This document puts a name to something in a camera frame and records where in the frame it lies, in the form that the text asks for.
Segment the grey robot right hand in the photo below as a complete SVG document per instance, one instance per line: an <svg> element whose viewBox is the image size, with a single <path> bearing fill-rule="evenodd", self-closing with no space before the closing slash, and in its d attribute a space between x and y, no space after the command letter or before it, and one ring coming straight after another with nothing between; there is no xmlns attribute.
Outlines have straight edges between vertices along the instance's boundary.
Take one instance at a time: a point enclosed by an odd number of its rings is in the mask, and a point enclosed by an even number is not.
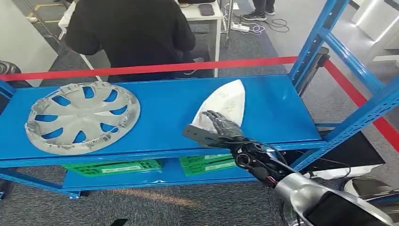
<svg viewBox="0 0 399 226"><path fill-rule="evenodd" d="M208 117L212 122L210 130L188 124L183 129L183 136L196 141L201 146L228 148L248 141L242 134L238 124L227 119L219 112L207 110L202 114Z"/></svg>

